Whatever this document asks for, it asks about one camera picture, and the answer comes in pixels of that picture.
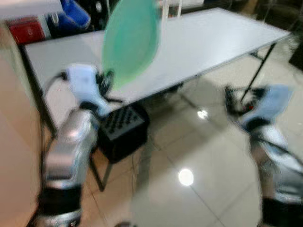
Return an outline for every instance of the tiled floor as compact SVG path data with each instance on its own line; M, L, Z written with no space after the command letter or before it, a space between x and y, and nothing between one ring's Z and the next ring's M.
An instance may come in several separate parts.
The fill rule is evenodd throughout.
M295 89L277 124L303 159L303 74L287 63L290 56L287 41L279 43L256 85ZM113 166L104 192L88 174L82 226L131 221L138 227L255 227L260 217L256 167L247 136L225 115L222 88L246 85L257 67L257 60L244 57L188 82L176 94L148 100L148 143ZM208 118L199 119L181 94L208 111ZM96 154L95 160L104 174L106 159ZM178 180L182 168L194 175L190 187Z

